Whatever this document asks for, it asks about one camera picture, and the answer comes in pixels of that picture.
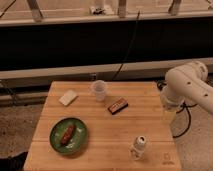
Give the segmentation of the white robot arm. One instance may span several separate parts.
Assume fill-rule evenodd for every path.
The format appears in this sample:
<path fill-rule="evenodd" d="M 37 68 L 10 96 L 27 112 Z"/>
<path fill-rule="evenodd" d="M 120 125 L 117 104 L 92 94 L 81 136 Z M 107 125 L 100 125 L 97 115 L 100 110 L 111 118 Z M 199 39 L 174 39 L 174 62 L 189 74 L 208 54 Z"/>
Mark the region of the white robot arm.
<path fill-rule="evenodd" d="M 213 87 L 206 83 L 207 77 L 208 68 L 200 61 L 192 61 L 166 72 L 166 85 L 160 91 L 164 124 L 172 122 L 186 99 L 213 115 Z"/>

